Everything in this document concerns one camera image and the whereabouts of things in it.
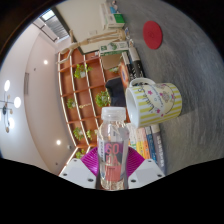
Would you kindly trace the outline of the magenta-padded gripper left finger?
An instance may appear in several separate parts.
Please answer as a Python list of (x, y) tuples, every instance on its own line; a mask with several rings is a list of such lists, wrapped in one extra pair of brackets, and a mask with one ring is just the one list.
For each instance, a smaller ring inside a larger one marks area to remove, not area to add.
[(78, 186), (95, 189), (99, 174), (97, 148), (91, 149), (81, 159), (73, 158), (59, 176)]

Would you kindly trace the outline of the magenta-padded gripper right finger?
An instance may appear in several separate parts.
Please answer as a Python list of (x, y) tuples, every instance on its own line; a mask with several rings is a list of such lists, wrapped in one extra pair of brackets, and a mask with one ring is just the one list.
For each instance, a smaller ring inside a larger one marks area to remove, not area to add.
[(128, 148), (126, 162), (127, 186), (140, 188), (164, 177), (164, 173), (153, 159), (144, 159), (135, 149)]

